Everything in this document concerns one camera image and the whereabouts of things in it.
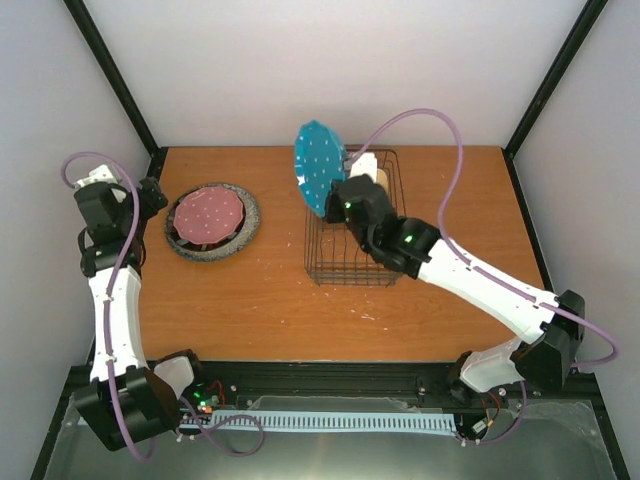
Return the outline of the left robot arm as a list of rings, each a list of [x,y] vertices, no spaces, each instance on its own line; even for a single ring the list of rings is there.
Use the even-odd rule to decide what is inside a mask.
[[[89,384],[76,407],[102,444],[117,451],[177,428],[180,398],[201,400],[208,378],[190,350],[149,366],[139,324],[145,250],[138,225],[168,204],[156,179],[129,191],[112,177],[79,183],[74,199],[86,223],[80,268],[95,306],[95,347]]]

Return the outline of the yellow mug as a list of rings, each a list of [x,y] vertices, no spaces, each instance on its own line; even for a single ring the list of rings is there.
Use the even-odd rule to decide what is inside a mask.
[[[389,194],[389,178],[385,170],[380,168],[376,170],[374,182]]]

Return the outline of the teal dotted plate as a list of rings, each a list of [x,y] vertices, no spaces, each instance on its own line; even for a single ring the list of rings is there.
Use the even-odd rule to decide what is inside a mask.
[[[317,120],[302,125],[294,143],[294,173],[307,207],[318,217],[326,215],[334,182],[346,178],[346,148],[331,128]]]

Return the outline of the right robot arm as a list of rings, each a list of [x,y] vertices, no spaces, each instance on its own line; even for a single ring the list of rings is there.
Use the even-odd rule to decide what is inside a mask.
[[[435,226],[396,213],[384,188],[367,175],[335,181],[327,219],[343,223],[360,248],[388,270],[440,287],[497,319],[514,338],[457,360],[452,387],[477,393],[528,381],[560,391],[584,338],[584,299],[520,282],[446,240]]]

